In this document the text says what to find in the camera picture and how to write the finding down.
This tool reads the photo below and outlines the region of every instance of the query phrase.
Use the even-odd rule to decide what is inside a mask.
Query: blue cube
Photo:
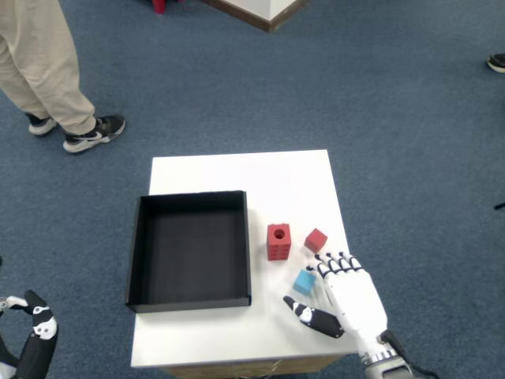
[[[301,294],[309,296],[315,281],[316,277],[313,274],[300,270],[297,279],[294,281],[293,288]]]

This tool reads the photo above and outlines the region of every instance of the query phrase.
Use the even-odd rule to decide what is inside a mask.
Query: black tray
[[[126,305],[137,313],[251,304],[245,192],[139,199]]]

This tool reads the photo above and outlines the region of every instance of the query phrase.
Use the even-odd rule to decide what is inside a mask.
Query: robotic hand
[[[35,292],[27,291],[24,298],[0,298],[0,317],[7,310],[31,315],[33,330],[19,359],[10,354],[0,336],[0,379],[44,379],[58,339],[58,324],[51,309]]]
[[[318,271],[323,278],[335,315],[284,297],[302,324],[334,338],[339,338],[342,330],[349,333],[356,340],[368,379],[415,378],[412,368],[438,379],[436,373],[415,366],[406,357],[400,343],[387,329],[387,315],[372,277],[355,257],[348,253],[333,257],[328,253],[317,254],[316,259],[316,267],[307,269]]]

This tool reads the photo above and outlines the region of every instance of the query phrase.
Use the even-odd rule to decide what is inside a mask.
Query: khaki pants
[[[23,112],[51,116],[69,133],[95,127],[58,0],[0,0],[0,88]]]

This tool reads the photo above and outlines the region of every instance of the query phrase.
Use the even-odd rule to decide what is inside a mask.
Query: sneaker
[[[497,73],[505,73],[505,54],[494,54],[488,58],[488,66]]]
[[[31,134],[35,136],[43,136],[48,134],[58,123],[51,117],[45,118],[44,120],[37,118],[33,114],[26,114],[30,120],[30,126],[28,130]]]
[[[116,114],[114,116],[98,117],[95,128],[86,134],[66,134],[63,148],[67,152],[83,152],[98,144],[106,144],[117,138],[125,128],[125,119]]]

